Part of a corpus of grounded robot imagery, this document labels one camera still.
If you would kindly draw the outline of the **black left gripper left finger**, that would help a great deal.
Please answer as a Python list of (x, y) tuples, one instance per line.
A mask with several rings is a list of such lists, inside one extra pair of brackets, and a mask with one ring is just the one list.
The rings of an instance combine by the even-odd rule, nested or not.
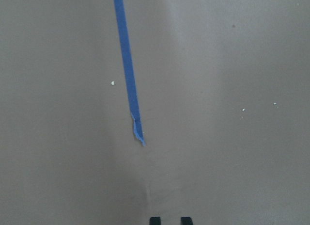
[(150, 217), (149, 225), (161, 225), (161, 218), (160, 217)]

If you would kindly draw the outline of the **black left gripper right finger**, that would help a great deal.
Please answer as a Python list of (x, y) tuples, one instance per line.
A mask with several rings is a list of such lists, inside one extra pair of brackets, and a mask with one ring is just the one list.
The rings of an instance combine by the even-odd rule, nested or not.
[(193, 225), (193, 221), (191, 217), (181, 217), (180, 225)]

